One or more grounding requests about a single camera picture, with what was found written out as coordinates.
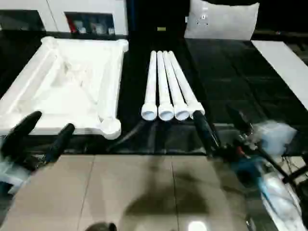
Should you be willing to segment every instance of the white panel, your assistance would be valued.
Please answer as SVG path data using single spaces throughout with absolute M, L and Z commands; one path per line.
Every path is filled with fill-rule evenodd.
M 47 31 L 58 31 L 45 0 L 2 0 L 0 10 L 37 10 Z
M 308 110 L 308 66 L 284 42 L 252 43 Z
M 116 35 L 127 35 L 125 0 L 47 0 L 59 31 L 70 32 L 64 12 L 111 13 Z

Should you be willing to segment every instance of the pvc pipe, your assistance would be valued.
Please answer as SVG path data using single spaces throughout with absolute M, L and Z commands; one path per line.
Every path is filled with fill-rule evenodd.
M 189 117 L 187 104 L 184 102 L 177 78 L 174 74 L 169 55 L 167 51 L 163 52 L 165 68 L 167 72 L 168 83 L 171 91 L 174 107 L 174 116 L 177 120 L 185 120 Z
M 170 102 L 169 89 L 165 71 L 163 53 L 157 52 L 159 107 L 158 116 L 161 120 L 169 121 L 174 117 L 174 109 Z
M 35 52 L 23 70 L 19 73 L 16 80 L 0 100 L 0 114 L 11 113 L 23 96 L 33 94 L 44 79 L 47 71 L 52 67 L 56 60 L 56 55 L 52 49 L 56 46 L 54 38 L 45 37 L 42 45 Z
M 0 120 L 5 121 L 5 123 L 0 124 L 0 136 L 7 135 L 10 130 L 12 130 L 12 128 L 14 128 L 28 114 L 28 112 L 22 112 L 0 115 Z M 88 114 L 70 115 L 43 113 L 30 135 L 57 135 L 68 123 L 72 123 L 76 127 L 76 130 L 74 131 L 75 135 L 102 134 L 101 130 L 97 128 L 97 125 L 100 124 L 99 117 L 97 113 L 93 112 Z
M 100 97 L 97 102 L 99 118 L 102 120 L 99 129 L 108 140 L 116 139 L 121 135 L 121 122 L 117 119 L 116 113 L 123 56 L 128 50 L 128 41 L 119 39 L 117 44 L 113 47 L 109 67 L 106 68 L 110 74 L 104 75 L 104 79 L 101 81 Z
M 141 109 L 143 119 L 152 121 L 157 117 L 156 106 L 156 51 L 151 52 L 148 82 L 146 85 L 144 105 Z
M 200 102 L 197 101 L 191 86 L 189 85 L 189 83 L 187 82 L 187 79 L 174 55 L 174 53 L 172 51 L 169 51 L 168 53 L 169 58 L 171 60 L 171 64 L 173 67 L 173 70 L 176 74 L 178 83 L 180 85 L 180 88 L 182 90 L 182 93 L 184 95 L 185 101 L 189 107 L 189 112 L 190 112 L 190 117 L 193 118 L 193 113 L 195 111 L 201 111 L 201 113 L 204 115 L 205 111 L 204 108 L 202 106 L 202 104 Z

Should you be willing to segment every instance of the tile floor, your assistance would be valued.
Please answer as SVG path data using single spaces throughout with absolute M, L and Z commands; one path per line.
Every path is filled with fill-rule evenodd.
M 3 231 L 84 231 L 113 222 L 120 231 L 246 231 L 236 177 L 206 157 L 62 156 L 16 195 Z

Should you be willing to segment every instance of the pipe end cap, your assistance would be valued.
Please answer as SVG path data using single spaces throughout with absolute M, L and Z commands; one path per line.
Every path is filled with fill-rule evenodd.
M 58 48 L 58 42 L 57 40 L 52 37 L 52 36 L 45 36 L 42 38 L 41 43 L 44 44 L 45 46 L 48 46 L 50 49 L 56 49 Z
M 121 135 L 121 122 L 116 118 L 106 118 L 100 123 L 99 129 L 106 139 L 114 140 Z
M 117 42 L 122 47 L 124 53 L 128 51 L 128 41 L 126 39 L 118 39 Z
M 161 120 L 170 121 L 174 117 L 174 109 L 172 104 L 164 103 L 158 107 L 158 116 Z
M 154 103 L 145 103 L 141 109 L 141 116 L 147 121 L 155 120 L 157 117 L 157 106 Z
M 174 105 L 174 117 L 177 120 L 185 120 L 189 117 L 190 111 L 188 109 L 187 104 L 185 103 L 177 103 Z
M 190 118 L 193 119 L 193 113 L 195 111 L 200 111 L 203 115 L 205 115 L 205 110 L 200 102 L 193 103 L 189 105 Z

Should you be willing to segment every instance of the black tabletop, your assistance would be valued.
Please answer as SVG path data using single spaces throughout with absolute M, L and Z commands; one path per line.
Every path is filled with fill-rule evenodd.
M 2 33 L 0 96 L 40 46 L 46 34 Z M 98 39 L 54 33 L 57 38 Z M 307 111 L 280 76 L 249 41 L 183 39 L 166 36 L 128 38 L 118 103 L 122 135 L 113 141 L 98 135 L 74 136 L 66 150 L 74 154 L 206 154 L 192 120 L 147 122 L 141 118 L 152 50 L 173 51 L 207 118 L 225 141 L 234 132 L 227 103 L 252 122 L 283 121 L 306 132 Z M 45 151 L 54 136 L 29 136 L 25 149 Z

